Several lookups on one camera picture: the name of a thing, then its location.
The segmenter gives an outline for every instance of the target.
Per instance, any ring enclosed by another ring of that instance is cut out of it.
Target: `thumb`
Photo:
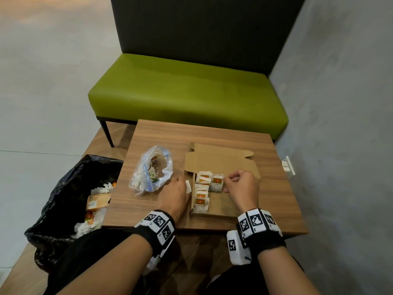
[[[235,183],[229,177],[225,177],[224,184],[228,188],[228,191],[230,191],[233,187],[233,184],[235,184]]]

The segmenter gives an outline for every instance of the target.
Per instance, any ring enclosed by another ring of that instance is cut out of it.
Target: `black backrest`
[[[111,0],[123,53],[269,75],[304,0]]]

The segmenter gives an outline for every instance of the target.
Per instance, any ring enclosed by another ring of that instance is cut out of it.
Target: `gray floor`
[[[0,0],[0,284],[97,132],[87,93],[120,53],[110,0]]]

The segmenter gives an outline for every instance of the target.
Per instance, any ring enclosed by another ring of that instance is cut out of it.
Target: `wristband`
[[[270,212],[253,209],[237,219],[242,237],[250,248],[253,258],[266,249],[286,246],[281,230]]]
[[[174,239],[175,222],[165,211],[154,210],[135,225],[133,234],[138,234],[150,243],[153,257],[163,256]]]

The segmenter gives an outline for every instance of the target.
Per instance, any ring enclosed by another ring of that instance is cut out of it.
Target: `green bench seat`
[[[268,133],[273,140],[288,123],[263,74],[137,54],[121,54],[90,90],[89,100],[103,121],[229,128]]]

